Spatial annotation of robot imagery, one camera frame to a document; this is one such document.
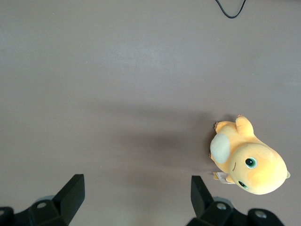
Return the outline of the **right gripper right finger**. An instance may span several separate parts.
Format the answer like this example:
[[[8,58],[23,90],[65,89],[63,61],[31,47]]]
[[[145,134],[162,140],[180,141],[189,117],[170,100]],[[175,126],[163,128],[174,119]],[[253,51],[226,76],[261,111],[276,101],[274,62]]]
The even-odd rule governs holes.
[[[271,211],[250,209],[245,215],[232,202],[213,197],[201,176],[191,177],[190,199],[196,217],[192,226],[282,226],[282,221]]]

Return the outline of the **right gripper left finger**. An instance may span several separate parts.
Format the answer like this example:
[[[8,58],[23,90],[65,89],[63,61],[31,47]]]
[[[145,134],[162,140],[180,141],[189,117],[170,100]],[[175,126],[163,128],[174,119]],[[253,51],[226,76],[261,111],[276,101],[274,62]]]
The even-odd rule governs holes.
[[[42,197],[29,208],[14,213],[0,208],[2,226],[68,226],[85,199],[83,174],[75,174],[56,194]]]

